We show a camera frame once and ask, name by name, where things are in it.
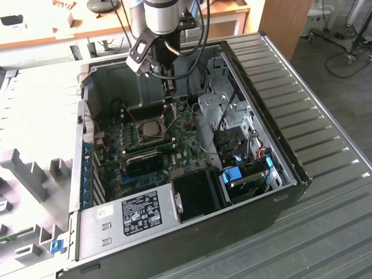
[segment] warning label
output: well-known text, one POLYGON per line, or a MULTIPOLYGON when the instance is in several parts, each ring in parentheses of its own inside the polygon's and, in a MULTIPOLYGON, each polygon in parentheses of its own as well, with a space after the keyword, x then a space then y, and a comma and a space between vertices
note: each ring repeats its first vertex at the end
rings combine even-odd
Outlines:
POLYGON ((124 234, 126 236, 145 231, 162 224, 158 193, 137 196, 122 202, 124 234))

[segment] blue tab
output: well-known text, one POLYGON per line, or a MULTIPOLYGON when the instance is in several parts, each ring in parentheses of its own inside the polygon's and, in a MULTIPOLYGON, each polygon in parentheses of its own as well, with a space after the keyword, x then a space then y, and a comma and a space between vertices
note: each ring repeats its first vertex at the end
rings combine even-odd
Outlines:
POLYGON ((234 155, 233 156, 238 162, 241 162, 241 160, 242 160, 242 158, 240 158, 239 156, 237 156, 237 155, 234 155))
POLYGON ((274 166, 274 163, 273 163, 273 161, 272 161, 272 159, 270 157, 266 157, 266 163, 269 166, 269 168, 271 168, 272 166, 274 166))
POLYGON ((225 183, 232 182, 242 178, 239 167, 231 167, 230 169, 224 170, 222 173, 222 179, 225 183))
POLYGON ((222 179, 225 184, 228 183, 228 177, 225 172, 222 173, 222 179))
POLYGON ((65 248, 63 247, 63 242, 63 239, 52 241, 51 253, 54 254, 56 252, 63 252, 65 250, 65 248))

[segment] motherboard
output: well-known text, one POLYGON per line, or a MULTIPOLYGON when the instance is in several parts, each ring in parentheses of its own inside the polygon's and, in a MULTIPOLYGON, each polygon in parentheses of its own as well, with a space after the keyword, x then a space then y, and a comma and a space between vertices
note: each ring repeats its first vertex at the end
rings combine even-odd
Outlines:
POLYGON ((186 101, 137 111, 122 107, 119 115, 104 119, 99 126, 99 172, 107 202, 206 167, 186 101))

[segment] gray floor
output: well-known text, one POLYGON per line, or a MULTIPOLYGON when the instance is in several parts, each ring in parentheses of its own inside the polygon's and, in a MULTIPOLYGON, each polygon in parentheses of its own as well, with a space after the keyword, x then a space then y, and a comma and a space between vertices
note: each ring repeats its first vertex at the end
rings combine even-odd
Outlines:
MULTIPOLYGON (((355 22, 357 30, 371 5, 372 0, 364 4, 365 8, 355 22)), ((346 6, 339 16, 336 28, 343 28, 348 9, 346 6)), ((291 63, 364 154, 372 160, 372 63, 351 78, 334 77, 326 71, 324 62, 340 52, 342 48, 320 37, 315 38, 311 44, 306 39, 300 39, 291 63)), ((329 65, 335 73, 345 76, 364 66, 369 54, 365 52, 359 55, 350 66, 344 54, 333 59, 329 65)))

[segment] green circuit board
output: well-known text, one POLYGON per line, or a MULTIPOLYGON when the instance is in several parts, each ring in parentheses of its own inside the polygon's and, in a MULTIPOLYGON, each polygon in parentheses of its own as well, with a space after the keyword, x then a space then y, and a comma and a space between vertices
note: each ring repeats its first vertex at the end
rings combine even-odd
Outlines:
POLYGON ((107 202, 155 188, 177 175, 206 167, 191 110, 184 102, 168 106, 162 118, 155 116, 127 123, 113 118, 100 126, 110 153, 105 155, 101 165, 107 202), (128 175, 128 159, 154 152, 162 154, 161 168, 136 177, 128 175))

